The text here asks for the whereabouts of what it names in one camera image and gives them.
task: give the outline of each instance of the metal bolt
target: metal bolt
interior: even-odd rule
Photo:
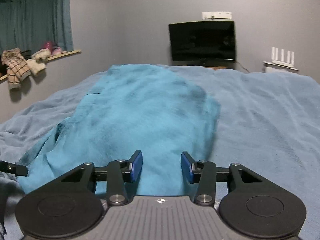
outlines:
[[[207,194],[201,194],[197,197],[197,200],[201,203],[208,203],[212,200],[212,197]]]
[[[119,194],[115,194],[115,195],[112,195],[109,200],[113,203],[120,203],[122,201],[125,200],[124,196],[122,195],[119,195]]]

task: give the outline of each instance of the beige plaid garment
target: beige plaid garment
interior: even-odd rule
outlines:
[[[9,89],[19,89],[21,81],[31,75],[30,68],[21,55],[20,49],[5,50],[1,56],[2,64],[7,65]]]

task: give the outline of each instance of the black circular cover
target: black circular cover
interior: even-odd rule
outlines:
[[[102,216],[101,201],[91,192],[28,194],[16,206],[25,235],[66,238],[83,233]]]
[[[287,191],[259,194],[235,190],[221,200],[219,213],[234,230],[263,239],[295,235],[306,218],[303,202]]]

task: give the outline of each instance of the television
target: television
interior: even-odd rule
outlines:
[[[169,24],[173,61],[236,60],[233,21],[199,21]]]

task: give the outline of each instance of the cord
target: cord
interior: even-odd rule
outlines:
[[[236,61],[247,73],[251,73],[249,70],[247,70],[239,61]]]

